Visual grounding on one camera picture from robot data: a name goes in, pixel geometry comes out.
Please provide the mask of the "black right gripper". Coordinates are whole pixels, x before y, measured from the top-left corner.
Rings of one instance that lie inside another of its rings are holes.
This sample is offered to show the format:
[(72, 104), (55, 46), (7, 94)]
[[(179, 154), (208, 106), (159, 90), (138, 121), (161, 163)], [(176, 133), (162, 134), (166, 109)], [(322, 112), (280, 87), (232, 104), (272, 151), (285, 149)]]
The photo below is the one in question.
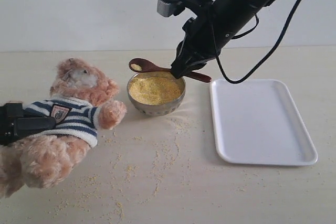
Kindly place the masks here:
[(205, 77), (196, 72), (206, 62), (219, 56), (223, 48), (223, 26), (214, 17), (191, 17), (182, 27), (183, 40), (176, 48), (176, 58), (171, 63), (171, 74), (175, 79)]

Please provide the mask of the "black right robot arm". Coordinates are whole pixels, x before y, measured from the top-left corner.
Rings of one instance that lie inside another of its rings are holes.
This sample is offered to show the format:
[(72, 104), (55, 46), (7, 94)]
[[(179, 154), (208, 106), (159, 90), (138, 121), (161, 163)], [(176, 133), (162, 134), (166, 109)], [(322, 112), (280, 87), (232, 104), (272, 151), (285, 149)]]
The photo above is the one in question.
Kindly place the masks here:
[(275, 0), (162, 0), (172, 4), (169, 14), (185, 8), (197, 18), (183, 26), (185, 37), (176, 49), (171, 64), (175, 78), (198, 70), (219, 56), (221, 49), (263, 8)]

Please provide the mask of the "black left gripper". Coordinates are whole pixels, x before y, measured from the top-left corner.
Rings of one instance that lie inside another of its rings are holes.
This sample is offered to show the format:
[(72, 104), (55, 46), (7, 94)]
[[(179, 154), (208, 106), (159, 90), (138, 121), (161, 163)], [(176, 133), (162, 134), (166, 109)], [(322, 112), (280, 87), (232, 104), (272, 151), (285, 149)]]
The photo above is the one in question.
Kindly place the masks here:
[(52, 130), (56, 121), (53, 117), (23, 117), (22, 103), (5, 103), (1, 106), (1, 145), (6, 146), (46, 130)]

